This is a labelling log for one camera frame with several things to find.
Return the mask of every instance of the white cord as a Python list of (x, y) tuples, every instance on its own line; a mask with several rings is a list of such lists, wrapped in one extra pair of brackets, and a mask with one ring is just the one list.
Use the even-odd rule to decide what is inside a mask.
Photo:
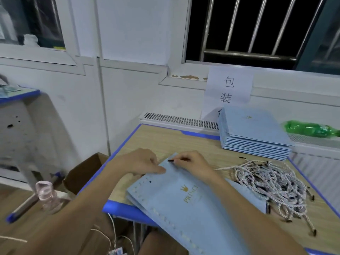
[(229, 169), (234, 169), (238, 183), (248, 187), (258, 198), (275, 203), (278, 213), (287, 222), (291, 222), (294, 215), (303, 217), (316, 236), (316, 229), (307, 216), (306, 194), (310, 193), (286, 163), (279, 166), (273, 161), (251, 160), (215, 170)]
[(108, 247), (108, 252), (106, 254), (108, 254), (110, 252), (110, 249), (111, 249), (111, 240), (110, 238), (108, 238), (102, 231), (98, 230), (98, 229), (90, 229), (90, 231), (97, 231), (97, 232), (100, 232), (103, 236), (106, 237), (106, 239), (108, 239), (108, 242), (110, 243), (110, 246)]
[(18, 238), (8, 237), (8, 236), (2, 236), (2, 235), (0, 235), (0, 238), (19, 241), (19, 242), (27, 242), (26, 240), (23, 240), (23, 239), (18, 239)]
[(113, 242), (113, 246), (114, 246), (114, 251), (116, 251), (116, 244), (117, 244), (117, 236), (116, 236), (116, 228), (115, 228), (115, 223), (113, 222), (113, 218), (112, 216), (108, 213), (108, 217), (111, 219), (112, 225), (113, 225), (113, 232), (115, 234), (115, 241)]
[(132, 246), (133, 255), (136, 255), (136, 254), (135, 254), (135, 249), (134, 249), (134, 247), (133, 247), (133, 243), (132, 243), (131, 239), (130, 239), (129, 237), (124, 236), (124, 235), (120, 235), (120, 236), (118, 236), (118, 237), (124, 237), (124, 238), (128, 239), (128, 240), (130, 241), (130, 243), (131, 243), (131, 246)]

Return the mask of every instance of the person's left hand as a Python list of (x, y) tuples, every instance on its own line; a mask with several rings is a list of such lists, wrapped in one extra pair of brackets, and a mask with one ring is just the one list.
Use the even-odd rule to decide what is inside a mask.
[(124, 173), (146, 174), (165, 173), (165, 168), (158, 165), (156, 154), (149, 149), (137, 149), (128, 154), (115, 157), (108, 166), (119, 167)]

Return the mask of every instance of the window frame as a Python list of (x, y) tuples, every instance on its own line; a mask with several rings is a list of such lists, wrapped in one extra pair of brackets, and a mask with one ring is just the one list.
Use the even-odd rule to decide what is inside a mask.
[(0, 44), (0, 64), (85, 75), (70, 0), (55, 0), (66, 50)]
[(159, 83), (160, 85), (205, 90), (210, 65), (241, 67), (254, 73), (252, 96), (340, 106), (339, 75), (185, 62), (191, 2), (192, 0), (172, 0), (168, 75)]

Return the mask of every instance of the floor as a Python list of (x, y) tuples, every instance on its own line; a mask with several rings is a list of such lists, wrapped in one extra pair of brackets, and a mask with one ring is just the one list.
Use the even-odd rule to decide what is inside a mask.
[[(6, 222), (6, 217), (31, 195), (31, 191), (0, 184), (0, 235), (27, 240), (45, 222), (48, 215), (44, 213), (40, 203), (32, 206), (16, 222)], [(0, 238), (0, 254), (12, 255), (23, 244)]]

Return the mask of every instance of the paper sign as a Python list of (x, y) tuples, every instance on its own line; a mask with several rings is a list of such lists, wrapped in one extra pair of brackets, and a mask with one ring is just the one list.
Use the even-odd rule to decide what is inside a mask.
[(224, 105), (249, 102), (253, 73), (245, 68), (210, 66), (201, 120), (217, 122)]

